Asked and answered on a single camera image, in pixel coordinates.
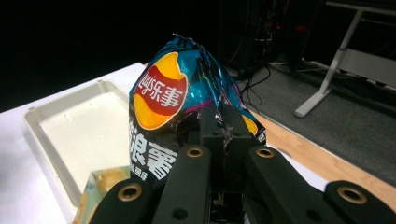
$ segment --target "black cable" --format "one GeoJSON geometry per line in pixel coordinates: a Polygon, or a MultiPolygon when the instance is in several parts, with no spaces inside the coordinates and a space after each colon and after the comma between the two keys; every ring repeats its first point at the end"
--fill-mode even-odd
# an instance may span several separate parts
{"type": "Polygon", "coordinates": [[[264,82],[265,80],[268,79],[268,77],[271,76],[271,70],[268,68],[268,65],[265,65],[264,67],[265,67],[265,68],[267,69],[267,71],[268,71],[267,77],[263,78],[262,80],[260,80],[260,81],[258,81],[258,82],[256,82],[256,83],[254,83],[254,84],[250,84],[250,83],[252,82],[253,76],[250,77],[250,78],[248,79],[248,81],[247,81],[247,85],[244,87],[244,89],[241,90],[242,93],[244,93],[246,90],[248,90],[248,89],[250,89],[250,88],[252,88],[252,87],[254,87],[254,86],[256,86],[256,85],[258,85],[258,84],[260,84],[260,83],[262,83],[262,82],[264,82]]]}
{"type": "Polygon", "coordinates": [[[267,71],[268,71],[267,77],[263,78],[263,79],[260,80],[260,81],[257,81],[257,82],[255,82],[255,83],[251,84],[251,82],[253,81],[253,76],[252,76],[252,77],[250,77],[250,78],[247,80],[247,83],[243,82],[243,83],[245,84],[245,87],[241,90],[242,97],[243,97],[243,93],[244,93],[244,92],[247,93],[247,94],[246,94],[246,96],[247,96],[247,101],[244,100],[244,103],[253,106],[253,108],[256,110],[256,112],[257,112],[259,115],[260,115],[260,111],[257,109],[256,106],[262,104],[262,98],[261,98],[261,97],[259,96],[259,94],[257,94],[252,88],[253,88],[254,86],[256,86],[256,85],[258,85],[258,84],[264,82],[265,80],[267,80],[267,79],[271,76],[271,70],[268,68],[268,66],[265,65],[264,67],[265,67],[265,68],[267,69],[267,71]],[[259,103],[256,103],[256,104],[252,103],[252,100],[250,99],[250,94],[249,94],[250,91],[260,100],[259,103]]]}

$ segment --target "wire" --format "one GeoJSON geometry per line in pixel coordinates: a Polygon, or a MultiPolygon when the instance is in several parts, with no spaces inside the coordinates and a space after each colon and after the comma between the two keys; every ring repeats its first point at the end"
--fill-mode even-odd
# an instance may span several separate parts
{"type": "Polygon", "coordinates": [[[254,86],[256,86],[256,85],[258,85],[258,84],[264,82],[265,80],[268,79],[268,77],[271,76],[271,70],[268,68],[268,66],[265,65],[264,67],[265,67],[265,68],[267,69],[267,71],[268,71],[267,77],[263,78],[263,79],[260,80],[260,81],[257,81],[257,82],[254,83],[254,84],[251,84],[251,82],[252,82],[252,80],[253,80],[253,76],[250,77],[250,78],[248,79],[248,81],[247,81],[247,85],[244,87],[244,89],[241,90],[242,93],[244,93],[244,91],[247,91],[248,89],[251,89],[252,87],[254,87],[254,86]]]}
{"type": "Polygon", "coordinates": [[[239,49],[242,46],[242,41],[244,39],[244,35],[248,29],[249,5],[250,5],[250,1],[247,0],[247,17],[246,17],[246,21],[245,21],[244,32],[242,33],[243,35],[242,35],[241,39],[239,40],[238,48],[236,48],[235,53],[233,54],[233,57],[231,57],[231,59],[226,63],[226,65],[225,65],[226,67],[228,67],[228,65],[233,61],[233,58],[238,54],[239,49]]]}
{"type": "Polygon", "coordinates": [[[259,115],[260,115],[260,111],[257,109],[256,106],[262,104],[262,98],[261,98],[260,95],[257,94],[252,88],[253,88],[254,86],[256,86],[256,85],[258,85],[258,84],[264,82],[265,80],[267,80],[267,79],[271,76],[271,70],[268,68],[268,66],[265,65],[264,67],[267,69],[268,75],[267,75],[265,78],[263,78],[262,80],[257,81],[257,82],[255,82],[255,83],[252,84],[253,76],[251,76],[251,77],[247,80],[247,82],[241,81],[242,83],[245,84],[245,87],[241,90],[241,94],[242,94],[242,96],[243,96],[243,94],[246,93],[246,97],[247,97],[247,101],[244,100],[244,103],[253,106],[253,108],[256,110],[256,112],[257,112],[259,115]],[[258,102],[258,103],[253,103],[253,102],[252,102],[252,100],[251,100],[251,98],[250,98],[250,93],[251,93],[251,92],[256,96],[256,98],[259,99],[259,102],[258,102]]]}

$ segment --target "gray carpet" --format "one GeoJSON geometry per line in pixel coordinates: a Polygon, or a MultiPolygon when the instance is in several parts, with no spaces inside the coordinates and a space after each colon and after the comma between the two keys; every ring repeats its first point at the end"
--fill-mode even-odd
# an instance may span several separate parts
{"type": "MultiPolygon", "coordinates": [[[[396,91],[370,81],[338,74],[333,91],[304,118],[293,115],[318,91],[326,74],[321,64],[304,62],[288,72],[282,62],[271,62],[252,77],[243,91],[253,111],[299,133],[366,172],[396,186],[396,91]]],[[[247,81],[238,81],[242,89],[247,81]]]]}

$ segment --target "gold screw hole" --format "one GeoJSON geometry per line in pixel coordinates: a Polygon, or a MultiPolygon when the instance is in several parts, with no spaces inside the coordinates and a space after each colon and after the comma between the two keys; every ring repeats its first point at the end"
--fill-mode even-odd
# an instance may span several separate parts
{"type": "Polygon", "coordinates": [[[130,184],[122,187],[119,191],[119,199],[123,202],[131,202],[142,194],[142,186],[139,184],[130,184]]]}
{"type": "Polygon", "coordinates": [[[268,148],[259,148],[256,150],[257,155],[263,158],[273,158],[275,156],[274,152],[268,148]]]}
{"type": "Polygon", "coordinates": [[[204,155],[204,152],[197,147],[189,148],[186,153],[189,157],[200,157],[204,155]]]}
{"type": "Polygon", "coordinates": [[[337,193],[341,196],[341,198],[349,201],[350,203],[356,203],[356,204],[367,203],[367,197],[356,189],[352,189],[349,187],[339,187],[337,189],[337,193]]]}

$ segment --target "potato chip bag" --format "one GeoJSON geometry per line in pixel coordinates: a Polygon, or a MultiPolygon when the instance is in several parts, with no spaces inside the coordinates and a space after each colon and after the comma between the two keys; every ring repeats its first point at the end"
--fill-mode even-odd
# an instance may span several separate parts
{"type": "Polygon", "coordinates": [[[156,186],[166,181],[177,152],[189,144],[188,132],[199,129],[200,109],[214,104],[240,110],[258,144],[265,128],[243,103],[234,79],[192,38],[174,35],[148,63],[129,92],[131,175],[156,186]]]}

